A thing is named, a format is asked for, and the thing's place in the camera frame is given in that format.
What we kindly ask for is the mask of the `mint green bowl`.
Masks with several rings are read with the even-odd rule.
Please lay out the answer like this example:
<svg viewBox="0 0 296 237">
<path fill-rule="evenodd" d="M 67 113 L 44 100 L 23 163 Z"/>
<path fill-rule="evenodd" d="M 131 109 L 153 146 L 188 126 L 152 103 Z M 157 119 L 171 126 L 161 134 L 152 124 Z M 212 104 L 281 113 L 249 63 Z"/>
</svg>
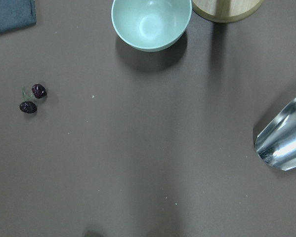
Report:
<svg viewBox="0 0 296 237">
<path fill-rule="evenodd" d="M 117 35 L 144 52 L 161 51 L 176 43 L 191 15 L 190 0 L 115 0 L 111 7 Z"/>
</svg>

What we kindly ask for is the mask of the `steel ice scoop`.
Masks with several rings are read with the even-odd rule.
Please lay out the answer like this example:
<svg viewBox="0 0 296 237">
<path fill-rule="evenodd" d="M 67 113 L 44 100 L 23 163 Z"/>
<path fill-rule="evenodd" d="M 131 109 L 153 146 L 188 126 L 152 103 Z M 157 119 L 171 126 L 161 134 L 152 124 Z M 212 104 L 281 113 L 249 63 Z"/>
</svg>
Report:
<svg viewBox="0 0 296 237">
<path fill-rule="evenodd" d="M 254 148 L 269 166 L 283 171 L 296 168 L 296 98 L 257 135 Z"/>
</svg>

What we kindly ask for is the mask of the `wooden cup stand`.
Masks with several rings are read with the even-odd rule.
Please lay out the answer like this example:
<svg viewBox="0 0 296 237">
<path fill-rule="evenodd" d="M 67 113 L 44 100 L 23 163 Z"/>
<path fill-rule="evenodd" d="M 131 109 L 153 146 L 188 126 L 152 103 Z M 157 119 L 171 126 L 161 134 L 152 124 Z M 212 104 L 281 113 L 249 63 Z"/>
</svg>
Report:
<svg viewBox="0 0 296 237">
<path fill-rule="evenodd" d="M 252 15 L 262 3 L 263 0 L 192 0 L 192 7 L 204 19 L 232 23 Z"/>
</svg>

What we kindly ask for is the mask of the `dark cherries pair green stem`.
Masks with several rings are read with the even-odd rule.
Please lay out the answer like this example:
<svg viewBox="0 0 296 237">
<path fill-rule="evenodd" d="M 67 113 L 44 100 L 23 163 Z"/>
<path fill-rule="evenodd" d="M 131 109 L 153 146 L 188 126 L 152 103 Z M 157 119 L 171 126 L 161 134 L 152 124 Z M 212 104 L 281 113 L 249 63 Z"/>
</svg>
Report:
<svg viewBox="0 0 296 237">
<path fill-rule="evenodd" d="M 47 98 L 46 88 L 40 84 L 34 84 L 30 90 L 22 87 L 23 102 L 19 105 L 20 111 L 26 114 L 34 114 L 37 112 L 36 102 Z"/>
</svg>

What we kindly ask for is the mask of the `grey folded cloth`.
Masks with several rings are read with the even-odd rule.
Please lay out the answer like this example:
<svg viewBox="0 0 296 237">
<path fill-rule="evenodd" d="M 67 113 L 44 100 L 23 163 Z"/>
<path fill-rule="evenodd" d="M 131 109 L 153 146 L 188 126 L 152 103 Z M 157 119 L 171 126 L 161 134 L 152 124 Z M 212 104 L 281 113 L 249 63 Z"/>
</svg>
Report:
<svg viewBox="0 0 296 237">
<path fill-rule="evenodd" d="M 0 34 L 37 22 L 34 0 L 0 0 Z"/>
</svg>

